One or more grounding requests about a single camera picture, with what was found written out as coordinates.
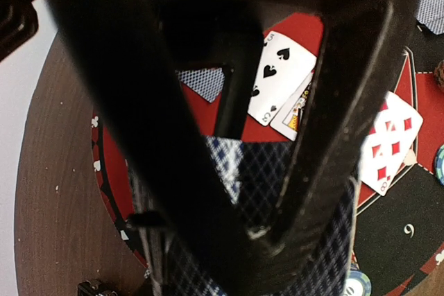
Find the three of spades card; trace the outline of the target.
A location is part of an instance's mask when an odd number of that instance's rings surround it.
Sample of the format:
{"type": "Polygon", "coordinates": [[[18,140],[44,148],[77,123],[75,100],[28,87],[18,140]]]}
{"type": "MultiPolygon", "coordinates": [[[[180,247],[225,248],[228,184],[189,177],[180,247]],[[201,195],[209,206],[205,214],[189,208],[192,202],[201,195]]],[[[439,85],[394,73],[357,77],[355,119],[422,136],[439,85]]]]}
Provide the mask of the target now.
{"type": "Polygon", "coordinates": [[[271,31],[264,39],[248,114],[267,126],[315,64],[313,53],[286,35],[271,31]]]}

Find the blue backed card deck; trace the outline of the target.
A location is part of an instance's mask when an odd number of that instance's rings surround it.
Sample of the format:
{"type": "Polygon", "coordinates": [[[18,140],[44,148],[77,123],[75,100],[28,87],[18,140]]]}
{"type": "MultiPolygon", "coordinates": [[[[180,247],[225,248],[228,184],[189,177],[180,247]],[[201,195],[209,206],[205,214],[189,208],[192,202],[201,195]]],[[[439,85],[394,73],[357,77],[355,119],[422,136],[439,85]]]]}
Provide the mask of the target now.
{"type": "MultiPolygon", "coordinates": [[[[213,165],[248,228],[263,228],[282,188],[290,141],[246,143],[206,136],[213,165]]],[[[300,276],[281,295],[342,295],[350,271],[358,182],[351,177],[320,243],[300,276]]],[[[149,264],[138,295],[224,295],[172,233],[139,232],[149,264]]]]}

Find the nine of diamonds card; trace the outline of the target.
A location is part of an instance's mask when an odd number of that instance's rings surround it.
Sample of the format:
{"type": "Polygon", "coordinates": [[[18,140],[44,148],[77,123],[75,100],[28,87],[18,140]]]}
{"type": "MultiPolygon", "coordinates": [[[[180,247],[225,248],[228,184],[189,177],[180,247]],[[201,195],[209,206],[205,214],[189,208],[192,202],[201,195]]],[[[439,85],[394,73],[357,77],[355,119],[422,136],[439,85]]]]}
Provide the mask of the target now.
{"type": "Polygon", "coordinates": [[[361,146],[359,179],[385,195],[416,139],[423,118],[393,92],[385,96],[361,146]]]}

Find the blue white 100 chip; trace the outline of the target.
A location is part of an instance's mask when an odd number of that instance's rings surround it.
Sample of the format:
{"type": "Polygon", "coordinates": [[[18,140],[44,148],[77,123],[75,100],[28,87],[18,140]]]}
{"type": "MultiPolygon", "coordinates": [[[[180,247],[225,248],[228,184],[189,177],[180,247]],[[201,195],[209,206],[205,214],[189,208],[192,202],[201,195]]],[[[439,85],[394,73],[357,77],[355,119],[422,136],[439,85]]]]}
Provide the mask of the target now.
{"type": "Polygon", "coordinates": [[[444,145],[440,146],[434,158],[434,173],[436,179],[444,186],[444,145]]]}

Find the green blue 50 chip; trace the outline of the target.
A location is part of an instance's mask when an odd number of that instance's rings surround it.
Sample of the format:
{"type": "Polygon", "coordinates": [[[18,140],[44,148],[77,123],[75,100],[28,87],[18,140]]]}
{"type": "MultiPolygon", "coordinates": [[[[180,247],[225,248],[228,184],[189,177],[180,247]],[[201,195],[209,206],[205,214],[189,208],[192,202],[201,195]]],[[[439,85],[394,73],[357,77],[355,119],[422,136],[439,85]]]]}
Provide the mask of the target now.
{"type": "Polygon", "coordinates": [[[371,291],[368,276],[360,270],[351,270],[345,281],[343,296],[370,296],[371,291]]]}

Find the black poker chip case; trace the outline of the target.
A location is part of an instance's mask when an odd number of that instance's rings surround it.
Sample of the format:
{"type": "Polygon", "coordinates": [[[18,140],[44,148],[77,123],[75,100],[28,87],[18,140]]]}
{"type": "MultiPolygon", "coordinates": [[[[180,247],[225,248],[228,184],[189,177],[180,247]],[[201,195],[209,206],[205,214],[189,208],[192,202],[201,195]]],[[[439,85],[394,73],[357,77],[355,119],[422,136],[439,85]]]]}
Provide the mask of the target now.
{"type": "Polygon", "coordinates": [[[97,279],[81,282],[77,285],[77,296],[117,296],[117,292],[97,279]]]}

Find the round red black poker mat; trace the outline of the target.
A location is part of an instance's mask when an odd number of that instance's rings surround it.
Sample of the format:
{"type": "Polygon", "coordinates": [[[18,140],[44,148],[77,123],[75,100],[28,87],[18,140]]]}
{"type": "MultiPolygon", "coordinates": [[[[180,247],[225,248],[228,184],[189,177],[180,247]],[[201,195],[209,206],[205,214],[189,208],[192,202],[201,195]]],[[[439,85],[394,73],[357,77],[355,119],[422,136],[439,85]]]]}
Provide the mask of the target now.
{"type": "MultiPolygon", "coordinates": [[[[323,25],[317,17],[294,14],[271,30],[317,52],[323,25]]],[[[443,186],[432,172],[436,152],[443,145],[443,91],[434,79],[434,68],[443,60],[443,34],[417,26],[401,59],[403,69],[393,92],[417,109],[423,123],[413,145],[417,162],[402,166],[387,194],[381,197],[361,186],[355,253],[360,270],[371,281],[371,295],[405,295],[435,268],[443,267],[443,186]]],[[[220,98],[208,103],[189,88],[185,94],[200,128],[211,134],[220,98]]],[[[146,268],[139,234],[125,226],[135,210],[126,163],[96,112],[92,151],[97,183],[112,222],[146,268]]]]}

